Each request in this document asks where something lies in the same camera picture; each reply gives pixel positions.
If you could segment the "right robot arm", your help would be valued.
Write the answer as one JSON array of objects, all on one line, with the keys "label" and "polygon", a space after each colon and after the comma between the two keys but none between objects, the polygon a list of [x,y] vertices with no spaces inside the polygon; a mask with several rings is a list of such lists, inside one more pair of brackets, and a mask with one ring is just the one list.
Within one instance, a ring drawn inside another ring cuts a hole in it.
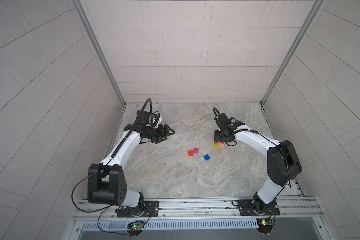
[{"label": "right robot arm", "polygon": [[246,206],[249,215],[275,216],[278,213],[277,196],[303,170],[294,145],[288,140],[268,138],[216,108],[213,108],[213,112],[218,126],[214,131],[215,142],[225,143],[229,147],[235,146],[238,141],[243,142],[266,157],[268,178]]}]

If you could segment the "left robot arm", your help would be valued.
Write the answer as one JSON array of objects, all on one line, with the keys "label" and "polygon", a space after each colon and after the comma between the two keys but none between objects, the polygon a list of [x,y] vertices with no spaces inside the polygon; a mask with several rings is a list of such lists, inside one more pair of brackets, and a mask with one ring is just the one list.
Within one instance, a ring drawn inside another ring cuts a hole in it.
[{"label": "left robot arm", "polygon": [[113,151],[99,164],[88,170],[88,196],[92,204],[112,205],[121,208],[118,217],[140,217],[145,212],[144,194],[128,188],[123,167],[142,139],[161,143],[176,132],[169,125],[157,127],[129,124]]}]

